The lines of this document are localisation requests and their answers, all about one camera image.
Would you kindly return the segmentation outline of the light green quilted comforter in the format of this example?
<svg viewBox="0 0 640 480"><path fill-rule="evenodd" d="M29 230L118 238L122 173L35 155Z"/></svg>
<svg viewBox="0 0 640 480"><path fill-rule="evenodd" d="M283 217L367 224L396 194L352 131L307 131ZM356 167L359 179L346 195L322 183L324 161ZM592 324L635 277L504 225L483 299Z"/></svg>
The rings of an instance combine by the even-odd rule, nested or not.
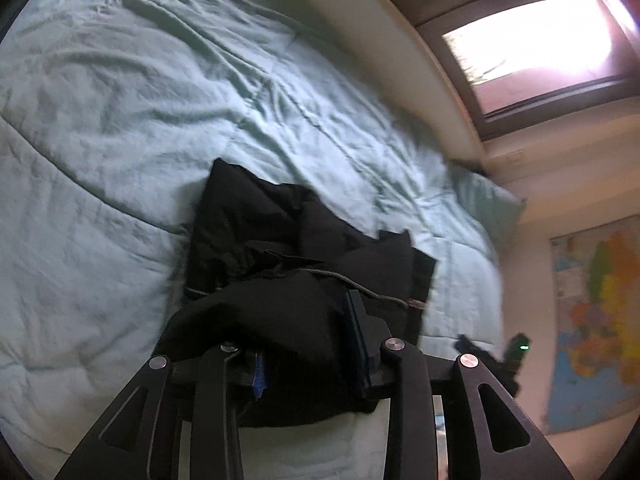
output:
<svg viewBox="0 0 640 480"><path fill-rule="evenodd" d="M498 254L426 122L304 0L30 0L1 45L1 430L55 476L182 300L215 159L437 266L420 348L502 344Z"/></svg>

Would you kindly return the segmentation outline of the light green pillow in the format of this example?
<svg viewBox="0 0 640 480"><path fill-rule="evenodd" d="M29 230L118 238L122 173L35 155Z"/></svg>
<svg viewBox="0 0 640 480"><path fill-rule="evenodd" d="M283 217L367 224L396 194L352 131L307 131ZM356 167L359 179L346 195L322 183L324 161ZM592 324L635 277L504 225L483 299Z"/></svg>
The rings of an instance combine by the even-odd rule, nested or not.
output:
<svg viewBox="0 0 640 480"><path fill-rule="evenodd" d="M495 251L504 252L526 208L526 200L459 165L449 167L449 177L460 205L482 226Z"/></svg>

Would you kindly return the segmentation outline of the black pants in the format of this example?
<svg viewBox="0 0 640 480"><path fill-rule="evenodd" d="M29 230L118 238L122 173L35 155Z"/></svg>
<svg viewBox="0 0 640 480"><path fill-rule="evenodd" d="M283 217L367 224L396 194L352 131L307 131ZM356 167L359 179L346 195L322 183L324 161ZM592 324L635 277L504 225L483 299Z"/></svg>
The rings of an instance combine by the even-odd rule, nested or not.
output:
<svg viewBox="0 0 640 480"><path fill-rule="evenodd" d="M245 427L314 424L372 413L362 388L346 294L408 342L419 337L436 260L406 231L369 236L310 188L273 184L216 160L198 205L186 305L157 351L174 361L216 344L264 356L267 389L245 402Z"/></svg>

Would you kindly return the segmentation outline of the colourful wall map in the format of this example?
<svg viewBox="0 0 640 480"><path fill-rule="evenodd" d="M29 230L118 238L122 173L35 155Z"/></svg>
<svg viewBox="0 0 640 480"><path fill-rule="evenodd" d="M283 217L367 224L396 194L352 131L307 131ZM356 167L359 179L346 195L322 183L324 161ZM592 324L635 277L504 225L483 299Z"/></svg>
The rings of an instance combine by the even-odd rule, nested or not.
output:
<svg viewBox="0 0 640 480"><path fill-rule="evenodd" d="M550 248L556 358L544 426L560 434L639 407L639 217Z"/></svg>

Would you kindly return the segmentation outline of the dark framed window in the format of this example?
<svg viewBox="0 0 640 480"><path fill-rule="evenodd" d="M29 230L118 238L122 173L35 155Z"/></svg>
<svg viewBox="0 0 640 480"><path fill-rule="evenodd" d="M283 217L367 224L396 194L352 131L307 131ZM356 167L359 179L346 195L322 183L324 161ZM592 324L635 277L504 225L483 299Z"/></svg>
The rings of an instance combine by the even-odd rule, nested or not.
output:
<svg viewBox="0 0 640 480"><path fill-rule="evenodd" d="M390 0L484 141L639 94L639 49L608 0Z"/></svg>

